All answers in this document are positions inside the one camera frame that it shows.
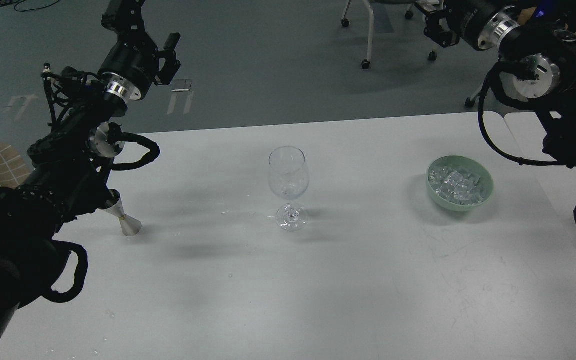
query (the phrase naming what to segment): wine glass bowl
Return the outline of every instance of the wine glass bowl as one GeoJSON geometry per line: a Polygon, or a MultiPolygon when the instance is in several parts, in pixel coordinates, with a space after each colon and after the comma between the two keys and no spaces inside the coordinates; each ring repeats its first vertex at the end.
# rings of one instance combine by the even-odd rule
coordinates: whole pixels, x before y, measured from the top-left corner
{"type": "Polygon", "coordinates": [[[282,146],[272,151],[268,164],[270,190],[279,198],[290,201],[277,211],[277,224],[284,230],[300,230],[306,225],[308,214],[301,205],[292,201],[301,197],[310,183],[306,157],[299,148],[282,146]]]}

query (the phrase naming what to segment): cable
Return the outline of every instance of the cable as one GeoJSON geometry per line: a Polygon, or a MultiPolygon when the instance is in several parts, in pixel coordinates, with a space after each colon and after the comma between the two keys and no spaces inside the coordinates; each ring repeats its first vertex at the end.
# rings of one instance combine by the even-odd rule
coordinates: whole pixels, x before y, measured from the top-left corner
{"type": "Polygon", "coordinates": [[[27,2],[27,0],[17,0],[16,2],[14,2],[14,11],[18,12],[18,13],[26,13],[26,12],[34,12],[37,10],[43,10],[43,9],[48,9],[49,7],[52,7],[55,4],[60,3],[62,0],[55,0],[55,2],[53,2],[52,4],[46,5],[46,6],[42,6],[42,7],[34,7],[32,9],[25,9],[25,10],[20,10],[17,9],[17,7],[25,2],[27,2]]]}
{"type": "Polygon", "coordinates": [[[53,2],[52,4],[48,4],[46,6],[41,6],[41,7],[34,7],[31,9],[18,9],[18,6],[27,2],[27,0],[0,0],[0,8],[9,7],[10,5],[14,5],[13,9],[14,9],[14,11],[16,11],[18,13],[34,12],[37,10],[43,10],[43,9],[47,9],[49,7],[52,7],[53,5],[56,5],[57,3],[60,3],[61,1],[62,0],[55,0],[55,2],[53,2]]]}

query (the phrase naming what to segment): ice cube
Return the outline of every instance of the ice cube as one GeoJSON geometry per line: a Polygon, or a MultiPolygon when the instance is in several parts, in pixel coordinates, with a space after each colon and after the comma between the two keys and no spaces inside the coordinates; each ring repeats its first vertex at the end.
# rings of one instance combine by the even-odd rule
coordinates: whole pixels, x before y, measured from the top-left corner
{"type": "Polygon", "coordinates": [[[448,176],[446,176],[446,178],[444,178],[443,182],[452,187],[453,189],[461,182],[464,181],[464,176],[457,172],[457,171],[452,171],[450,174],[448,174],[448,176]]]}

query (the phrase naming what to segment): metal jigger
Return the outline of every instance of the metal jigger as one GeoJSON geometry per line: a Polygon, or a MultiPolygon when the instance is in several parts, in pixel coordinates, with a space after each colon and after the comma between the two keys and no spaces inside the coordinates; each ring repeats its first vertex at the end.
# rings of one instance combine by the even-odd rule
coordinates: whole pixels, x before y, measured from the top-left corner
{"type": "Polygon", "coordinates": [[[118,217],[119,224],[121,225],[121,232],[126,235],[126,237],[134,237],[139,233],[139,230],[142,229],[141,221],[132,216],[126,215],[119,191],[116,189],[110,189],[110,194],[112,194],[112,198],[105,202],[104,207],[101,208],[101,210],[118,217]]]}

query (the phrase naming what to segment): white chair leg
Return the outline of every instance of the white chair leg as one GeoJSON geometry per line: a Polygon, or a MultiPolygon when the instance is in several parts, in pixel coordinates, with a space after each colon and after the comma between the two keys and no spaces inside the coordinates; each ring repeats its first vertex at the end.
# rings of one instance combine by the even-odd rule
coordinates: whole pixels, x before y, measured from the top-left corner
{"type": "Polygon", "coordinates": [[[344,20],[346,18],[346,16],[348,15],[348,9],[350,9],[350,2],[352,0],[348,0],[348,2],[345,3],[345,10],[343,10],[343,15],[341,15],[341,19],[344,20]]]}
{"type": "Polygon", "coordinates": [[[373,7],[370,5],[368,0],[363,0],[363,4],[368,9],[368,55],[366,56],[366,60],[368,62],[371,61],[373,58],[373,35],[375,33],[375,12],[373,11],[373,7]]]}

